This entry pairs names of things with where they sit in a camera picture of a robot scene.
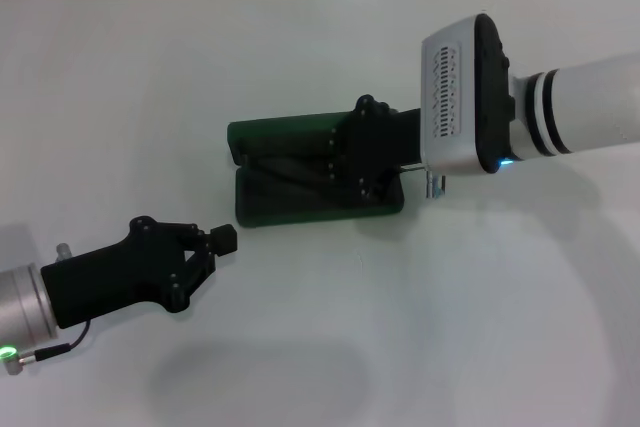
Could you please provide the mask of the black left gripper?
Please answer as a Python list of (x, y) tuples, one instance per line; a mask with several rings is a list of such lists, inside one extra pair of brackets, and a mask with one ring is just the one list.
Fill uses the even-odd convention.
[(56, 317), (101, 317), (141, 302), (178, 313), (216, 272), (216, 259), (237, 248), (231, 224), (203, 231), (142, 216), (130, 222), (118, 243), (47, 265), (40, 273)]

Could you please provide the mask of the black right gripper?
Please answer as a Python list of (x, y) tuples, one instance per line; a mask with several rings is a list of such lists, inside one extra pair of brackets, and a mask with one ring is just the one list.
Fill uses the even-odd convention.
[(361, 96), (335, 127), (340, 175), (367, 202), (383, 202), (391, 184), (421, 159), (421, 111), (397, 111), (373, 96)]

